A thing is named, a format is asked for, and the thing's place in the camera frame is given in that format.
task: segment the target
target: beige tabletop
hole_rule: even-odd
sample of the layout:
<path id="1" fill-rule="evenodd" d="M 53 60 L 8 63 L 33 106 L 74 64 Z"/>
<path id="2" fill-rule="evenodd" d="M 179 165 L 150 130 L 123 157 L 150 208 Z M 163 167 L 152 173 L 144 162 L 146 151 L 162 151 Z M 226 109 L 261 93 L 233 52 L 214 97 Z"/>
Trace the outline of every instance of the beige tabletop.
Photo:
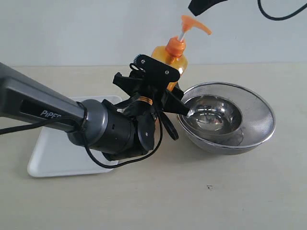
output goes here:
<path id="1" fill-rule="evenodd" d="M 127 67 L 15 68 L 66 96 L 116 94 Z M 40 130 L 0 137 L 0 229 L 294 230 L 307 226 L 307 64 L 189 66 L 180 86 L 226 81 L 273 108 L 273 137 L 236 156 L 165 135 L 149 159 L 109 173 L 35 179 L 27 164 Z M 0 118 L 0 127 L 21 124 Z"/>

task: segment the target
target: mesh strainer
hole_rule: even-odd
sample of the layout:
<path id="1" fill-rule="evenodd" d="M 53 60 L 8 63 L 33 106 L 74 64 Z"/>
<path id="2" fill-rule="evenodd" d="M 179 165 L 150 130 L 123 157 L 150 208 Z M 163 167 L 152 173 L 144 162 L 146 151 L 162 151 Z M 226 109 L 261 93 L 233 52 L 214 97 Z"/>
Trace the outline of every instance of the mesh strainer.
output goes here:
<path id="1" fill-rule="evenodd" d="M 186 117 L 177 115 L 188 137 L 200 148 L 222 154 L 243 153 L 265 142 L 274 133 L 275 116 L 273 110 L 264 99 L 251 90 L 225 82 L 202 83 L 186 90 L 182 102 L 186 104 L 192 98 L 203 95 L 216 95 L 217 98 L 222 97 L 233 102 L 241 111 L 242 122 L 229 138 L 208 140 L 200 137 L 191 128 Z"/>

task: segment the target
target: orange pump head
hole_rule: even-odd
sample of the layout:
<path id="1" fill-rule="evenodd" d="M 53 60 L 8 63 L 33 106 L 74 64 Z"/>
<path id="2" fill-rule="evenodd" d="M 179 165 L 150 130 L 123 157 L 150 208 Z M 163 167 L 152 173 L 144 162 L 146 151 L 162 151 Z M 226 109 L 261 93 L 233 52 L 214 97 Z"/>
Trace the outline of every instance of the orange pump head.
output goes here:
<path id="1" fill-rule="evenodd" d="M 206 27 L 205 25 L 203 25 L 202 23 L 198 22 L 197 20 L 195 20 L 194 18 L 187 16 L 187 15 L 182 15 L 181 16 L 181 20 L 182 20 L 182 32 L 180 36 L 176 36 L 176 37 L 172 37 L 167 46 L 166 46 L 166 50 L 167 52 L 175 57 L 180 57 L 183 54 L 183 51 L 186 48 L 186 42 L 184 41 L 184 34 L 190 30 L 192 27 L 197 27 L 201 30 L 203 30 L 204 32 L 206 32 L 208 35 L 210 35 L 212 32 L 211 30 Z"/>

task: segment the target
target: white plastic base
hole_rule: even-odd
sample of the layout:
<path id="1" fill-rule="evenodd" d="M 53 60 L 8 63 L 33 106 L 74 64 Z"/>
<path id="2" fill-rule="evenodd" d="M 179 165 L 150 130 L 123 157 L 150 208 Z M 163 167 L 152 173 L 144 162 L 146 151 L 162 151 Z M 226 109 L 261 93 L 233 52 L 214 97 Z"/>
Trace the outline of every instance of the white plastic base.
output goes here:
<path id="1" fill-rule="evenodd" d="M 86 99 L 109 100 L 113 104 L 122 99 L 118 96 L 76 97 L 75 101 Z M 108 161 L 99 151 L 93 155 L 102 163 L 115 165 L 118 161 Z M 112 169 L 101 168 L 87 155 L 84 147 L 73 145 L 65 132 L 44 127 L 39 135 L 28 164 L 28 173 L 33 177 L 68 176 L 94 173 L 106 173 Z"/>

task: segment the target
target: soap dispenser bottle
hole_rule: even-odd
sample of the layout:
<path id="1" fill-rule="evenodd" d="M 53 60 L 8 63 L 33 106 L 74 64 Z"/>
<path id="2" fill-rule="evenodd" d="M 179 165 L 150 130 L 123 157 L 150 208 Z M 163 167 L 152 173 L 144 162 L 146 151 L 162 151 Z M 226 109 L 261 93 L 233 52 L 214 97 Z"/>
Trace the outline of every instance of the soap dispenser bottle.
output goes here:
<path id="1" fill-rule="evenodd" d="M 205 31 L 208 35 L 211 34 L 209 28 L 190 16 L 182 15 L 181 20 L 182 32 L 180 36 L 172 37 L 166 46 L 157 46 L 152 53 L 153 58 L 174 67 L 179 71 L 180 75 L 182 75 L 188 66 L 188 60 L 183 55 L 183 51 L 186 48 L 186 42 L 184 40 L 185 33 L 192 27 L 197 27 Z M 177 82 L 169 83 L 167 89 L 172 91 L 176 84 Z"/>

